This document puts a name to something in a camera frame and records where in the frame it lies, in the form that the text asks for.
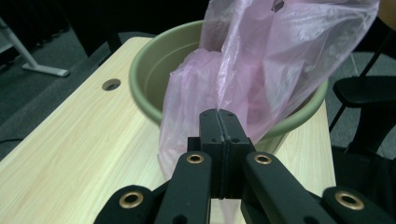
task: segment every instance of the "pink plastic bag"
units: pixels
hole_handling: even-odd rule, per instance
[[[256,144],[295,110],[356,48],[377,0],[212,0],[198,50],[171,73],[159,162],[167,179],[199,114],[234,112]]]

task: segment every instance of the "wooden table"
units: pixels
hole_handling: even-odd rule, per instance
[[[0,162],[0,223],[93,223],[118,189],[163,183],[159,128],[135,105],[129,68],[149,38],[132,38]],[[104,91],[110,79],[120,80]],[[325,104],[276,156],[321,196],[335,185]],[[219,222],[216,211],[213,223]]]

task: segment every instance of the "gray carpet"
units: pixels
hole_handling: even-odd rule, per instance
[[[120,38],[124,42],[136,35],[152,36],[124,33],[120,34]],[[23,70],[24,60],[21,57],[11,66],[0,67],[0,160],[92,74],[109,54],[108,46],[103,45],[87,57],[71,29],[32,52],[39,64],[67,69],[70,76],[54,77]],[[369,53],[354,53],[331,76],[326,96],[329,122],[340,106],[332,93],[332,84],[341,77],[356,76],[370,56]],[[394,75],[395,71],[395,60],[381,56],[370,74]],[[331,132],[332,145],[345,147],[353,137],[358,119],[358,110],[347,109]],[[395,132],[393,130],[389,134],[380,149],[380,154],[387,158],[396,157]]]

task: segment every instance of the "plastic bowl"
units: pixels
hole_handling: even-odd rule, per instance
[[[137,53],[132,62],[129,78],[131,94],[141,111],[158,126],[163,118],[163,98],[169,74],[177,69],[190,52],[198,48],[202,24],[202,21],[194,21],[157,35]],[[306,100],[304,106],[272,127],[255,145],[256,150],[275,154],[288,133],[318,111],[327,88],[326,80]]]

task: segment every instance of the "screw hole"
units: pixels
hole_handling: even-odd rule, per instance
[[[357,203],[355,199],[353,199],[349,196],[342,196],[341,198],[344,202],[347,202],[347,203],[354,203],[354,204]]]
[[[104,91],[114,91],[116,88],[119,87],[120,84],[121,84],[121,81],[119,79],[113,78],[113,79],[106,81],[102,85],[102,89]]]
[[[137,200],[137,196],[134,194],[128,195],[125,198],[125,202],[127,202],[127,203],[134,203],[134,202],[136,202],[136,200]]]

